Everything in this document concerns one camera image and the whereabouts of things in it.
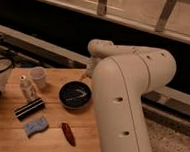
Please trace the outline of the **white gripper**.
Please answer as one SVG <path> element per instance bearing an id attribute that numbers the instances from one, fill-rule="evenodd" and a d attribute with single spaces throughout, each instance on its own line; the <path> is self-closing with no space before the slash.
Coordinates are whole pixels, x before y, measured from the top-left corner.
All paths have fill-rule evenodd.
<path id="1" fill-rule="evenodd" d="M 82 74 L 80 77 L 80 80 L 84 80 L 86 77 L 90 77 L 93 75 L 93 71 L 96 67 L 96 65 L 98 64 L 99 59 L 96 56 L 91 56 L 90 57 L 90 61 L 86 66 L 86 73 Z"/>

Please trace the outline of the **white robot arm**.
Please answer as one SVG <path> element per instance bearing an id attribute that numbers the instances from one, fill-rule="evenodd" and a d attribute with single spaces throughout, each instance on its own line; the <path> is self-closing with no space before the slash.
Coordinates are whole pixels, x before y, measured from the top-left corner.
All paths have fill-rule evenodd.
<path id="1" fill-rule="evenodd" d="M 86 75 L 102 152 L 152 152 L 141 96 L 167 85 L 176 61 L 165 49 L 93 39 Z"/>

